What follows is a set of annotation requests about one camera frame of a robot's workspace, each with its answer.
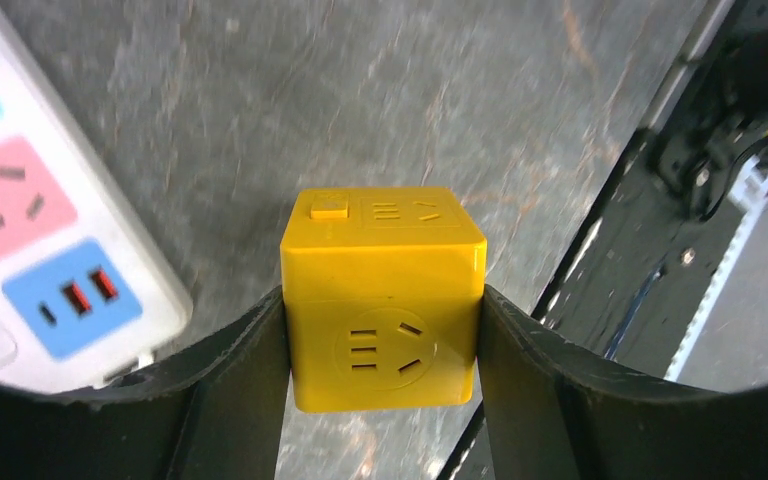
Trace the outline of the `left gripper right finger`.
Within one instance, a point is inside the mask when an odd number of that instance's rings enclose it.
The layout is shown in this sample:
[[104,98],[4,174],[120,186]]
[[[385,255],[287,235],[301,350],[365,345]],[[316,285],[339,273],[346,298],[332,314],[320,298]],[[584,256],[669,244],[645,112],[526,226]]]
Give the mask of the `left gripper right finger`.
[[478,368],[499,479],[768,479],[768,385],[721,393],[638,372],[492,287]]

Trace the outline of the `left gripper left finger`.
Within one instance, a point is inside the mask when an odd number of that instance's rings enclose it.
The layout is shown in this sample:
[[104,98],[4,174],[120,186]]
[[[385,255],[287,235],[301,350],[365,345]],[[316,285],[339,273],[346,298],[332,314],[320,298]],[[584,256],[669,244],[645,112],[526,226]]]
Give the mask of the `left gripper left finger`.
[[105,388],[0,385],[0,479],[270,479],[289,374],[274,289],[237,321]]

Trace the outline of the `yellow cube socket adapter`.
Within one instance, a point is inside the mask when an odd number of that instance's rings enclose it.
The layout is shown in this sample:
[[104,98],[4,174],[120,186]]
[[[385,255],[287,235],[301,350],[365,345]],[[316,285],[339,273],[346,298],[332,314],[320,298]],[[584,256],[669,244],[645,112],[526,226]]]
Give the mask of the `yellow cube socket adapter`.
[[450,189],[303,190],[280,261],[300,410],[471,399],[487,241]]

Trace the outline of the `white multicolour power strip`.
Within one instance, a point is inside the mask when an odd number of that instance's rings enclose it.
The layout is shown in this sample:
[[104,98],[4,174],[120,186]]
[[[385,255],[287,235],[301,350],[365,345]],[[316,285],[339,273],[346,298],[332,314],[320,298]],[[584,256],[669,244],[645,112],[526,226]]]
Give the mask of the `white multicolour power strip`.
[[193,301],[0,9],[0,384],[100,388]]

